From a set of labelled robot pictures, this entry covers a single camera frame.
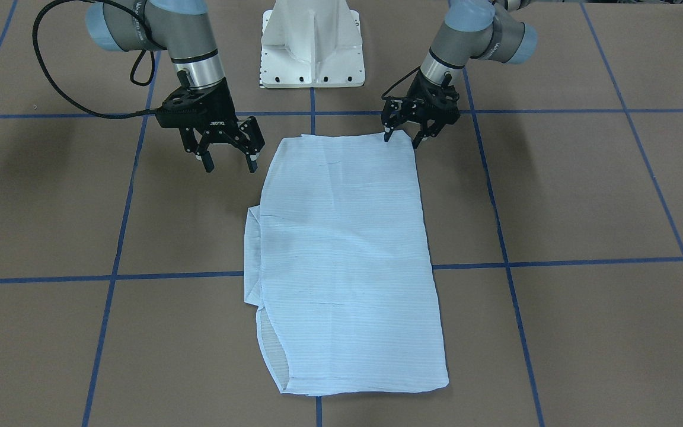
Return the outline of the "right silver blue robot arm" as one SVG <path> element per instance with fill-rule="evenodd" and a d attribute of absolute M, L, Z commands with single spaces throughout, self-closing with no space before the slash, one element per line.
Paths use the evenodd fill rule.
<path fill-rule="evenodd" d="M 187 153 L 203 163 L 207 173 L 215 165 L 209 148 L 228 144 L 244 154 L 251 173 L 265 141 L 254 116 L 238 118 L 219 48 L 203 1 L 91 1 L 85 16 L 87 32 L 100 48 L 115 52 L 138 51 L 153 56 L 168 52 L 179 85 L 155 109 L 134 113 L 98 113 L 80 105 L 59 88 L 40 50 L 40 25 L 60 5 L 52 1 L 37 14 L 31 32 L 36 60 L 55 92 L 92 116 L 122 120 L 154 116 L 163 129 L 177 129 Z"/>

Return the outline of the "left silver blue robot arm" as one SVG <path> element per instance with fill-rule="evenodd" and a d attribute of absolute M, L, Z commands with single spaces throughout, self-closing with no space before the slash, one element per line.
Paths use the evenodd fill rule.
<path fill-rule="evenodd" d="M 412 138 L 418 148 L 458 121 L 460 95 L 455 79 L 469 60 L 522 64 L 538 43 L 533 26 L 512 17 L 531 1 L 452 1 L 423 62 L 382 94 L 383 139 L 389 141 L 406 123 L 420 129 Z"/>

